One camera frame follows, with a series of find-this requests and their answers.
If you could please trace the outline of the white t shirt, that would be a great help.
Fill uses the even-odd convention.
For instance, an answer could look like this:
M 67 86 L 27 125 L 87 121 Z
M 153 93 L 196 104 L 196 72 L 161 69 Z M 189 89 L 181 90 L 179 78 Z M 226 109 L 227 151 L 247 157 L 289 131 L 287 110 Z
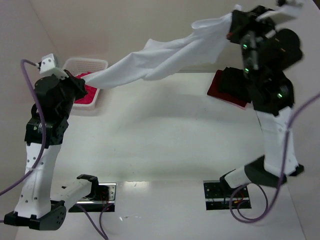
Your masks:
M 111 89 L 143 79 L 157 81 L 185 67 L 213 64 L 226 47 L 232 14 L 195 21 L 192 33 L 180 39 L 161 42 L 149 39 L 140 51 L 84 77 L 85 83 L 97 89 Z

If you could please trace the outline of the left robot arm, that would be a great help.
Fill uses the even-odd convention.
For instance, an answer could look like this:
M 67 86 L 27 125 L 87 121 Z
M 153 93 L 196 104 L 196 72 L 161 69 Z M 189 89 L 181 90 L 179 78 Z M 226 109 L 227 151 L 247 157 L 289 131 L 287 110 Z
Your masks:
M 63 80 L 54 75 L 43 77 L 32 90 L 38 103 L 31 108 L 24 138 L 28 177 L 23 180 L 18 204 L 4 216 L 3 222 L 38 231 L 55 231 L 80 199 L 93 199 L 98 193 L 98 178 L 81 174 L 59 193 L 51 195 L 55 164 L 72 106 L 87 91 L 85 81 L 72 75 Z

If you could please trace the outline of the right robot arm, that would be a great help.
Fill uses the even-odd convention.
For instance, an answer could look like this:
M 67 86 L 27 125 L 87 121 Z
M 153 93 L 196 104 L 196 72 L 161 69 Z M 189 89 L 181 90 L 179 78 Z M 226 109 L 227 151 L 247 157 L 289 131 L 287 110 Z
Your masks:
M 243 70 L 224 70 L 239 80 L 253 104 L 264 141 L 264 155 L 220 178 L 225 188 L 245 184 L 276 187 L 286 176 L 298 175 L 303 166 L 295 157 L 293 135 L 287 130 L 295 104 L 294 87 L 284 70 L 303 58 L 298 35 L 278 24 L 296 19 L 301 0 L 279 0 L 278 9 L 257 6 L 251 11 L 234 10 L 227 39 L 241 46 Z

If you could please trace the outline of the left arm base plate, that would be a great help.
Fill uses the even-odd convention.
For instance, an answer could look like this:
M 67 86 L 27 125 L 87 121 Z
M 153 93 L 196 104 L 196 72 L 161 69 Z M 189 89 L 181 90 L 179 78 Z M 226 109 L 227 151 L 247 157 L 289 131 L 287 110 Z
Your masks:
M 77 204 L 88 213 L 100 213 L 105 207 L 105 212 L 114 212 L 116 188 L 117 184 L 115 182 L 99 183 L 98 194 L 94 198 L 81 198 Z

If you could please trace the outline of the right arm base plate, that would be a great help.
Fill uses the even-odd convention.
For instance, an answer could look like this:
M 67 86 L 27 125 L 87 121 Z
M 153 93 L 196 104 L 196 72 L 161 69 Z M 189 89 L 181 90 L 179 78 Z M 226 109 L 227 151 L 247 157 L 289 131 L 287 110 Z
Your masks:
M 204 197 L 207 211 L 229 210 L 230 197 L 235 189 L 227 188 L 223 190 L 219 181 L 204 181 Z M 240 190 L 232 198 L 232 209 L 251 209 L 251 201 L 247 188 Z

